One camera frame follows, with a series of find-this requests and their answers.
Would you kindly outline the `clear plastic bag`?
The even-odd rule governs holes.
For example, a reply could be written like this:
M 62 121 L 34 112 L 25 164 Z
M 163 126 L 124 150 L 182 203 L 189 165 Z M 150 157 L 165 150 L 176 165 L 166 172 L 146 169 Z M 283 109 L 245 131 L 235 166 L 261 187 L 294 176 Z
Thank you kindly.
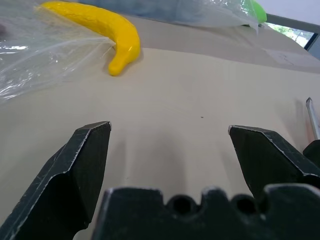
M 36 0 L 0 0 L 0 105 L 63 81 L 114 45 Z

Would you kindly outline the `blue item in bag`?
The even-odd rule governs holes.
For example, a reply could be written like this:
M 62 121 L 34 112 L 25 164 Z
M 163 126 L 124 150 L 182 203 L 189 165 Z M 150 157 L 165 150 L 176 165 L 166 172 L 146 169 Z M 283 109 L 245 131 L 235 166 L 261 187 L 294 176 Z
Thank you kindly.
M 212 25 L 226 13 L 211 0 L 78 0 L 112 12 L 169 23 Z

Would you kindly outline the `dark window frame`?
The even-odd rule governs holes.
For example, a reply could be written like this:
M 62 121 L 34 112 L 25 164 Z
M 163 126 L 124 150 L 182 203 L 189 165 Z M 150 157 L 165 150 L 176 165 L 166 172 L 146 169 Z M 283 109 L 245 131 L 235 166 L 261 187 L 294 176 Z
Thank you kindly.
M 320 60 L 320 23 L 307 23 L 267 14 L 267 25 L 273 30 L 294 40 L 313 57 Z

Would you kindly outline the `flat green plastic piece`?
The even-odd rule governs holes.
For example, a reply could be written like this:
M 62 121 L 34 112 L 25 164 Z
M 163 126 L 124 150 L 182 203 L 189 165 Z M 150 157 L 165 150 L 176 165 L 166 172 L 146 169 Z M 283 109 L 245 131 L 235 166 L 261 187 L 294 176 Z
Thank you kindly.
M 267 21 L 266 11 L 256 0 L 240 0 L 240 3 L 242 11 L 256 20 L 259 26 Z

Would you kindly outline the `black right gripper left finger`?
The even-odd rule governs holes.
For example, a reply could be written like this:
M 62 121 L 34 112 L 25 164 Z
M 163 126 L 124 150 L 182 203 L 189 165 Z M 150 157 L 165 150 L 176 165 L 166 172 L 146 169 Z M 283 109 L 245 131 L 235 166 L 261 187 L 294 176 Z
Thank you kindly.
M 78 128 L 42 167 L 0 226 L 0 240 L 73 240 L 92 222 L 111 123 Z

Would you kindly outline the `yellow toy banana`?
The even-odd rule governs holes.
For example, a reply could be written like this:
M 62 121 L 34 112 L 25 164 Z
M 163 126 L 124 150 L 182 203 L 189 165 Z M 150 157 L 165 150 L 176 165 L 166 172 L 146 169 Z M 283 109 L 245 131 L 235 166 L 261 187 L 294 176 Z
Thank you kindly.
M 47 1 L 33 9 L 46 9 L 112 40 L 115 43 L 115 55 L 108 64 L 111 76 L 120 75 L 127 65 L 140 56 L 141 42 L 136 27 L 118 13 L 67 1 Z

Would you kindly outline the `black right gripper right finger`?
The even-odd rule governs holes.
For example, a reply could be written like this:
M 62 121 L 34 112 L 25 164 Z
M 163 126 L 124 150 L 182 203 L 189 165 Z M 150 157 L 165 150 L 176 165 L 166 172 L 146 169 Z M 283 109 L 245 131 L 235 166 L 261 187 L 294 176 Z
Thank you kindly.
M 230 125 L 231 138 L 245 182 L 255 198 L 267 185 L 307 184 L 320 190 L 320 165 L 304 156 L 279 133 Z

